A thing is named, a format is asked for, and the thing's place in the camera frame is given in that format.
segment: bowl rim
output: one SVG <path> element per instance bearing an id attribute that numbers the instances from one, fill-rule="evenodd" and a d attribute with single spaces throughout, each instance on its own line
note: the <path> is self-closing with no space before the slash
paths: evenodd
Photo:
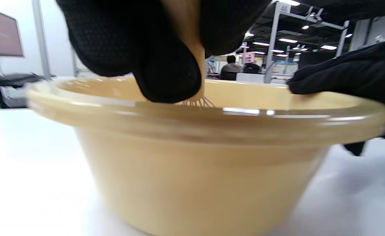
<path id="1" fill-rule="evenodd" d="M 346 94 L 339 96 L 356 101 L 356 106 L 280 110 L 174 106 L 98 97 L 61 88 L 66 83 L 102 79 L 74 78 L 34 83 L 28 89 L 29 108 L 77 128 L 213 145 L 329 146 L 360 142 L 385 133 L 385 105 Z M 134 78 L 113 79 L 123 82 Z"/>

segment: metal frame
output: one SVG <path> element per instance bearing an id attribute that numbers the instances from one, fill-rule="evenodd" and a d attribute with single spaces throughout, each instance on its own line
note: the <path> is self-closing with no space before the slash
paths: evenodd
<path id="1" fill-rule="evenodd" d="M 288 62 L 290 61 L 290 52 L 301 52 L 300 49 L 303 49 L 305 47 L 306 47 L 306 45 L 300 46 L 300 44 L 299 44 L 296 47 L 296 48 L 299 48 L 299 50 L 293 50 L 293 49 L 291 49 L 290 46 L 287 46 L 287 57 L 285 58 L 286 63 L 285 63 L 285 66 L 284 66 L 283 74 L 285 74 L 285 72 L 287 72 Z"/>
<path id="2" fill-rule="evenodd" d="M 307 16 L 302 16 L 302 15 L 296 15 L 296 14 L 290 13 L 290 9 L 291 9 L 291 5 L 289 4 L 281 3 L 281 2 L 275 3 L 275 13 L 274 13 L 274 19 L 272 22 L 270 46 L 268 48 L 268 55 L 267 55 L 267 65 L 266 65 L 267 71 L 265 73 L 265 78 L 264 78 L 264 83 L 266 84 L 269 84 L 271 82 L 272 64 L 274 64 L 274 62 L 272 61 L 272 57 L 274 55 L 272 50 L 275 49 L 275 41 L 277 40 L 278 22 L 281 15 L 286 15 L 286 16 L 297 18 L 302 21 L 310 22 L 313 24 L 323 25 L 326 27 L 342 30 L 336 56 L 339 57 L 340 55 L 342 55 L 342 51 L 344 50 L 345 36 L 347 36 L 348 26 L 350 25 L 350 21 L 346 21 L 344 23 L 344 26 L 339 26 L 339 25 L 322 21 L 320 18 L 321 12 L 315 15 L 318 17 L 310 16 L 312 14 L 311 11 L 308 12 Z"/>
<path id="3" fill-rule="evenodd" d="M 80 73 L 80 69 L 77 67 L 77 56 L 76 52 L 74 51 L 73 46 L 70 44 L 70 50 L 71 50 L 71 63 L 73 65 L 73 76 L 78 77 Z"/>
<path id="4" fill-rule="evenodd" d="M 242 46 L 245 46 L 245 47 L 247 47 L 248 46 L 248 42 L 243 42 L 242 43 Z M 240 63 L 240 65 L 243 67 L 243 56 L 245 55 L 245 53 L 247 52 L 248 50 L 247 50 L 247 48 L 243 48 L 243 55 L 242 55 L 242 59 L 240 59 L 240 57 L 239 57 L 239 63 Z"/>
<path id="5" fill-rule="evenodd" d="M 38 38 L 38 46 L 41 56 L 42 71 L 45 79 L 51 79 L 50 63 L 48 61 L 47 44 L 45 41 L 44 20 L 42 18 L 40 0 L 32 0 L 32 9 L 35 19 L 35 29 Z"/>

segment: beige bowl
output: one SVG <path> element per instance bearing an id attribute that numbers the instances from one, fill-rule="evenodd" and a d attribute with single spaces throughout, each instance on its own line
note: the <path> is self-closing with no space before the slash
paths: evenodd
<path id="1" fill-rule="evenodd" d="M 331 145 L 385 130 L 385 106 L 343 94 L 207 81 L 206 96 L 219 108 L 147 102 L 132 78 L 76 79 L 32 86 L 29 106 L 75 127 L 109 208 L 157 236 L 263 234 Z"/>

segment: glove finger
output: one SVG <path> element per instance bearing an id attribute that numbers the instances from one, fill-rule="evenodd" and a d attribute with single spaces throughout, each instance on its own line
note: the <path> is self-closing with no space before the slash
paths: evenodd
<path id="1" fill-rule="evenodd" d="M 346 144 L 344 148 L 350 151 L 354 156 L 360 157 L 363 153 L 364 146 L 366 146 L 366 142 L 359 142 L 353 144 Z"/>
<path id="2" fill-rule="evenodd" d="M 57 2 L 77 55 L 93 72 L 102 76 L 133 72 L 141 92 L 153 102 L 176 103 L 199 91 L 198 64 L 159 0 L 125 3 L 124 8 L 130 9 L 125 12 L 113 1 Z M 151 40 L 139 36 L 145 26 Z"/>
<path id="3" fill-rule="evenodd" d="M 327 60 L 323 63 L 317 65 L 306 66 L 298 70 L 294 76 L 293 80 L 300 81 L 306 79 L 309 75 L 312 75 L 316 72 L 327 70 L 331 67 L 337 66 L 339 64 L 347 62 L 355 62 L 360 60 L 374 60 L 379 61 L 385 58 L 385 42 L 379 43 L 376 45 L 369 46 L 357 51 L 348 52 L 345 55 L 342 55 L 338 58 Z"/>
<path id="4" fill-rule="evenodd" d="M 101 76 L 131 72 L 138 63 L 131 35 L 138 25 L 128 24 L 134 16 L 121 14 L 113 1 L 57 0 L 62 9 L 74 50 L 83 64 Z"/>
<path id="5" fill-rule="evenodd" d="M 246 31 L 271 0 L 202 0 L 200 35 L 209 55 L 225 55 L 242 44 Z"/>
<path id="6" fill-rule="evenodd" d="M 334 91 L 353 94 L 356 88 L 369 81 L 377 74 L 375 61 L 357 61 L 342 63 L 337 66 L 307 75 L 305 79 L 293 77 L 287 82 L 294 94 L 313 94 L 322 91 Z"/>
<path id="7" fill-rule="evenodd" d="M 134 68 L 137 83 L 147 99 L 177 103 L 194 96 L 201 88 L 197 60 L 179 39 L 159 0 L 143 1 L 143 25 L 151 36 L 148 57 Z"/>

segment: chair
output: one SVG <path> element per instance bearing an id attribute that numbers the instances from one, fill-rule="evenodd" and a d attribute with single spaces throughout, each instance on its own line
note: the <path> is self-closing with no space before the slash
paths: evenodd
<path id="1" fill-rule="evenodd" d="M 236 81 L 237 72 L 222 72 L 220 80 Z"/>

